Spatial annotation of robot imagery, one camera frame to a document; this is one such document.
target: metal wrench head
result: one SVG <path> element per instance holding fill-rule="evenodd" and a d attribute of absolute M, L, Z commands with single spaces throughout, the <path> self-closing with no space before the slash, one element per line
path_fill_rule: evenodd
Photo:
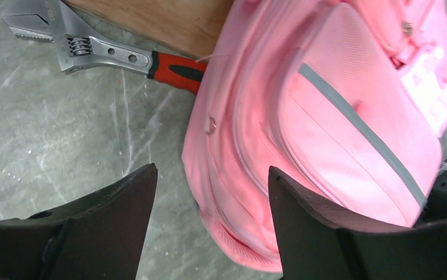
<path fill-rule="evenodd" d="M 12 33 L 29 40 L 52 42 L 48 13 L 43 0 L 14 1 L 2 13 Z"/>
<path fill-rule="evenodd" d="M 60 10 L 57 12 L 60 12 L 64 19 L 64 27 L 69 37 L 103 37 L 65 4 L 60 3 Z M 57 40 L 54 38 L 57 34 L 53 34 L 50 29 L 50 11 L 45 0 L 14 1 L 4 10 L 2 18 L 16 36 L 45 41 Z"/>

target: fabric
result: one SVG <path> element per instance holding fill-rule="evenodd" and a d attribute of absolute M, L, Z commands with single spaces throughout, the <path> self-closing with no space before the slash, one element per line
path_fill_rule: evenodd
<path fill-rule="evenodd" d="M 447 127 L 447 0 L 344 0 L 359 12 L 386 54 L 406 66 L 408 79 L 431 73 L 428 82 L 407 89 L 428 122 L 441 136 Z M 411 35 L 403 25 L 411 26 Z M 426 65 L 427 53 L 440 48 L 442 57 Z"/>
<path fill-rule="evenodd" d="M 389 54 L 360 9 L 334 0 L 235 0 L 230 10 L 182 159 L 204 226 L 239 264 L 281 271 L 270 166 L 350 210 L 402 226 L 414 223 L 430 192 L 447 125 L 447 43 Z M 304 65 L 310 75 L 300 72 Z M 332 103 L 318 81 L 357 116 Z M 424 87 L 434 81 L 426 104 Z M 442 109 L 434 110 L 435 100 Z"/>

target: wrench handle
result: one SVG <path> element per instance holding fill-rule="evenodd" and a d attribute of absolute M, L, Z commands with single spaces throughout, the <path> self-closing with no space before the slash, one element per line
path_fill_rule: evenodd
<path fill-rule="evenodd" d="M 179 89 L 198 93 L 207 64 L 177 55 L 152 52 L 153 65 L 147 77 Z"/>

